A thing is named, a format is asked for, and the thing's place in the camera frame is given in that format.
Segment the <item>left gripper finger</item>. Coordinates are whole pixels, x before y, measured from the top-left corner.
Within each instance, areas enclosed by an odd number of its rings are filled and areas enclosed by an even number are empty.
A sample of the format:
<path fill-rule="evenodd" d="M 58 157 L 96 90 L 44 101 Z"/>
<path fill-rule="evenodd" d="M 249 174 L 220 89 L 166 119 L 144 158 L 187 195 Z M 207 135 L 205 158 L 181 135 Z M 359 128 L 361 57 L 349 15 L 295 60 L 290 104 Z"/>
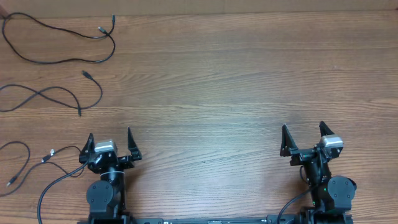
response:
<path fill-rule="evenodd" d="M 142 159 L 142 154 L 133 138 L 130 127 L 127 128 L 127 148 L 131 152 L 133 161 L 139 161 Z"/>
<path fill-rule="evenodd" d="M 95 148 L 94 135 L 93 133 L 90 133 L 86 144 L 84 145 L 83 149 L 80 152 L 79 163 L 81 164 L 86 163 L 89 160 L 90 155 L 94 152 L 94 148 Z"/>

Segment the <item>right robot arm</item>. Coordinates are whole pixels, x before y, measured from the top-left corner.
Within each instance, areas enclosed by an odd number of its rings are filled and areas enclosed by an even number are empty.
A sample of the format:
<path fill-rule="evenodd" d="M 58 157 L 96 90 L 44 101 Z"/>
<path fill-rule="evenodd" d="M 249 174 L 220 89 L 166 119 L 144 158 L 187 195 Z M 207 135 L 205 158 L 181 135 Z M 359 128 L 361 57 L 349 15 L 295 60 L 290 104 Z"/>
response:
<path fill-rule="evenodd" d="M 356 182 L 341 175 L 333 176 L 328 163 L 340 156 L 344 142 L 324 121 L 320 121 L 320 141 L 312 148 L 299 149 L 286 124 L 282 126 L 280 156 L 290 157 L 291 166 L 300 167 L 300 177 L 308 190 L 287 202 L 277 215 L 277 223 L 353 223 L 346 212 L 352 208 Z M 298 214 L 284 215 L 286 209 L 311 195 L 312 206 L 303 207 Z"/>

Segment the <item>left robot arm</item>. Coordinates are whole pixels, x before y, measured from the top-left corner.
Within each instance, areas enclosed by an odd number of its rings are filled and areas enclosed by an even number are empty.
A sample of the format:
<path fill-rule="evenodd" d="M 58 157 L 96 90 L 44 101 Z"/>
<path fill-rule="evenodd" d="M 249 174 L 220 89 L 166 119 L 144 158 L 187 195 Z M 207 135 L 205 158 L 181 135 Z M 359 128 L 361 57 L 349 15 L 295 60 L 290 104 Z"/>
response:
<path fill-rule="evenodd" d="M 98 174 L 100 180 L 93 182 L 86 191 L 90 206 L 87 223 L 123 223 L 136 221 L 126 211 L 125 170 L 134 168 L 142 154 L 134 141 L 132 131 L 127 129 L 129 155 L 119 156 L 116 143 L 110 139 L 95 143 L 93 134 L 80 152 L 79 162 Z"/>

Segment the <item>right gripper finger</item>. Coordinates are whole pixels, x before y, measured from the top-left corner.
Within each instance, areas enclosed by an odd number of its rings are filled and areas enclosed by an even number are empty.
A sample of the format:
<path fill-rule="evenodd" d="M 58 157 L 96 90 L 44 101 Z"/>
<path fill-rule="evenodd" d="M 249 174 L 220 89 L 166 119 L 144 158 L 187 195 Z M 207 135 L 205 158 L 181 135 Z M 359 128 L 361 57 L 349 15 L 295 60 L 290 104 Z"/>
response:
<path fill-rule="evenodd" d="M 326 125 L 324 121 L 320 121 L 319 128 L 320 128 L 321 137 L 334 135 L 334 132 Z"/>
<path fill-rule="evenodd" d="M 292 151 L 296 151 L 298 147 L 296 146 L 292 135 L 286 124 L 282 126 L 282 142 L 280 146 L 280 156 L 288 157 L 292 155 Z"/>

